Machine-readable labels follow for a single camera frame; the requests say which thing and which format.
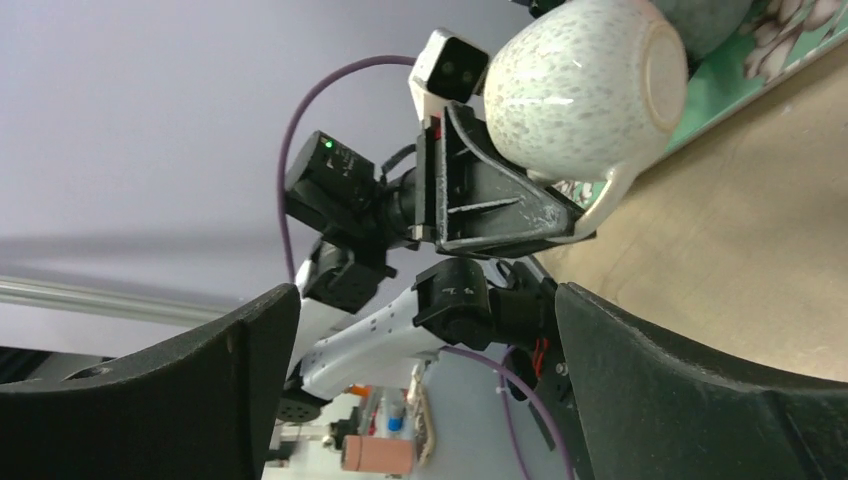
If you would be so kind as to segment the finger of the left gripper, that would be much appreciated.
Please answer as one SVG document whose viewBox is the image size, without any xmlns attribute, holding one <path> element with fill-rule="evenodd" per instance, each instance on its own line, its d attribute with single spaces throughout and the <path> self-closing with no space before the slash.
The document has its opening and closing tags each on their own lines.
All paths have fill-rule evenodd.
<svg viewBox="0 0 848 480">
<path fill-rule="evenodd" d="M 517 259 L 556 246 L 570 244 L 576 224 L 576 221 L 570 221 L 568 224 L 555 225 L 553 228 L 539 232 L 508 232 L 507 234 L 451 238 L 451 228 L 435 222 L 433 243 L 438 253 L 453 257 Z"/>
<path fill-rule="evenodd" d="M 486 124 L 464 104 L 443 110 L 443 220 L 445 222 L 574 222 L 585 210 L 495 150 Z"/>
</svg>

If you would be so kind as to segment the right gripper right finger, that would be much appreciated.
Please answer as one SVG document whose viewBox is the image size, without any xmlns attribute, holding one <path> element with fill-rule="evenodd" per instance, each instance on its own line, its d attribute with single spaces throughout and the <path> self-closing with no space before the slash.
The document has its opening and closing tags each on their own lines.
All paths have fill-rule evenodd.
<svg viewBox="0 0 848 480">
<path fill-rule="evenodd" d="M 598 479 L 843 479 L 847 386 L 718 351 L 577 284 L 561 342 Z"/>
</svg>

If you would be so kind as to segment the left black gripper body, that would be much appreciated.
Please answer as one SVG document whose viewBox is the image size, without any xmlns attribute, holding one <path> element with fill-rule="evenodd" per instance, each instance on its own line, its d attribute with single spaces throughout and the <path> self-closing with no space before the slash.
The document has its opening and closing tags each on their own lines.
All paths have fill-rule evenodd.
<svg viewBox="0 0 848 480">
<path fill-rule="evenodd" d="M 380 240 L 388 249 L 416 250 L 430 243 L 444 255 L 463 251 L 447 239 L 446 141 L 456 132 L 447 115 L 437 115 L 416 143 L 385 162 L 380 176 Z"/>
</svg>

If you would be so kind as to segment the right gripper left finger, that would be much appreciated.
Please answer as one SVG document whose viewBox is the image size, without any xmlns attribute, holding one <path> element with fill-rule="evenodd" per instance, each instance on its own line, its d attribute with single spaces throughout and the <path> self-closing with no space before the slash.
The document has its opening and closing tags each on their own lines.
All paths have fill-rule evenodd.
<svg viewBox="0 0 848 480">
<path fill-rule="evenodd" d="M 5 479 L 258 479 L 300 312 L 281 285 L 63 380 L 1 388 Z"/>
</svg>

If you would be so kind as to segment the white-grey mug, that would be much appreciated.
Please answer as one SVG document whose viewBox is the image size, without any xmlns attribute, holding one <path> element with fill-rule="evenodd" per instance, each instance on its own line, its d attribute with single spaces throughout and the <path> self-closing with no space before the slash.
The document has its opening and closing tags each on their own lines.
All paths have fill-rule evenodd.
<svg viewBox="0 0 848 480">
<path fill-rule="evenodd" d="M 600 182 L 592 234 L 665 151 L 687 95 L 683 43 L 648 1 L 569 1 L 512 38 L 484 85 L 498 152 L 536 180 Z"/>
</svg>

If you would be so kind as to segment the grey-blue mug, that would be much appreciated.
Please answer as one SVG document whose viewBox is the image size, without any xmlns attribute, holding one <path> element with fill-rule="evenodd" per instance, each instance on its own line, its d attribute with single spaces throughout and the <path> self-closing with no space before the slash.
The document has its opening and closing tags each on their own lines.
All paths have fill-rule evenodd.
<svg viewBox="0 0 848 480">
<path fill-rule="evenodd" d="M 687 56 L 700 60 L 742 24 L 752 0 L 652 0 L 678 31 Z"/>
</svg>

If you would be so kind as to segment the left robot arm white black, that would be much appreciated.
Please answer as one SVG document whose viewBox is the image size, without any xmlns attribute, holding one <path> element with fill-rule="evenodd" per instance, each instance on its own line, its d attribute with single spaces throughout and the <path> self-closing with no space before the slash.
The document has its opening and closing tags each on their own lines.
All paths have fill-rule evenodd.
<svg viewBox="0 0 848 480">
<path fill-rule="evenodd" d="M 585 211 L 495 149 L 473 108 L 449 102 L 389 178 L 313 132 L 284 172 L 282 214 L 319 237 L 298 269 L 301 329 L 278 418 L 304 423 L 349 386 L 400 361 L 462 344 L 533 349 L 552 320 L 551 281 L 492 286 L 486 260 L 564 243 Z"/>
</svg>

